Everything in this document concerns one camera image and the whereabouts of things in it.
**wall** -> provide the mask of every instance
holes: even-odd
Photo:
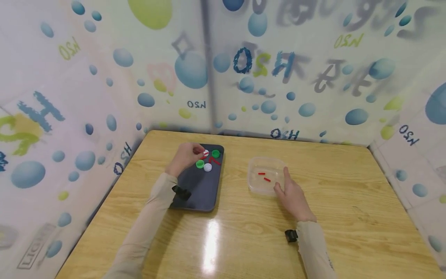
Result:
[[[395,193],[446,271],[446,53],[408,89],[413,94],[370,145]]]
[[[430,86],[445,5],[1,2],[0,274],[54,277],[151,129],[369,145]]]

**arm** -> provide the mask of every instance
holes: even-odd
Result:
[[[172,203],[177,177],[182,171],[203,156],[204,148],[198,144],[183,143],[172,162],[160,175],[150,197],[124,239],[115,260],[103,279],[139,279],[152,240],[164,215]]]
[[[297,220],[299,253],[304,262],[307,278],[336,279],[336,273],[328,257],[324,233],[306,201],[302,188],[291,179],[287,167],[284,168],[284,176],[284,190],[276,182],[274,191],[284,207]]]

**plastic container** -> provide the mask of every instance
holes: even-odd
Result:
[[[283,168],[285,163],[276,158],[253,157],[248,164],[248,187],[257,194],[275,196],[274,185],[276,182],[283,187]]]

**wooden table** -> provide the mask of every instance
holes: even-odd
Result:
[[[305,278],[295,222],[276,198],[249,191],[255,156],[284,161],[324,229],[341,279],[442,278],[403,206],[364,147],[151,131],[110,192],[57,279],[101,278],[182,142],[225,148],[215,210],[169,210],[153,241],[144,278]]]

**sleeve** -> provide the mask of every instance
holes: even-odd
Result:
[[[316,222],[298,222],[299,253],[308,279],[336,279],[333,264],[327,253],[324,232]]]
[[[172,203],[178,183],[176,177],[163,173],[152,188],[149,199],[124,239],[115,260],[103,279],[140,279],[145,256]]]

